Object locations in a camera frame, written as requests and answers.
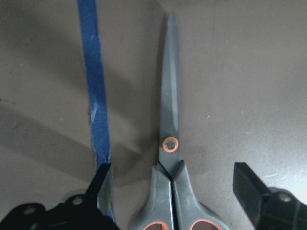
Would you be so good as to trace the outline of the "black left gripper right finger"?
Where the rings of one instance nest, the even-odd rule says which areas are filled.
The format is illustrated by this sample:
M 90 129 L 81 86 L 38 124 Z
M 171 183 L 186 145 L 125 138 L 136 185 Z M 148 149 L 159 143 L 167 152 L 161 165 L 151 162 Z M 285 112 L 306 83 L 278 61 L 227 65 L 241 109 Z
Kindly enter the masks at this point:
M 305 230 L 307 206 L 283 189 L 270 189 L 245 162 L 234 164 L 233 192 L 256 230 Z

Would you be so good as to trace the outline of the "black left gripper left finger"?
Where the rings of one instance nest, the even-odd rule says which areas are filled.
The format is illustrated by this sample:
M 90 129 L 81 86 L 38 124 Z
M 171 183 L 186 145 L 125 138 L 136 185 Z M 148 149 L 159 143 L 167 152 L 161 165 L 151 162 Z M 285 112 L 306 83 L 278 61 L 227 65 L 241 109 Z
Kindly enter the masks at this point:
M 99 195 L 111 164 L 101 164 L 84 194 L 76 194 L 50 210 L 40 203 L 24 203 L 0 222 L 2 230 L 117 230 L 114 220 L 100 209 Z

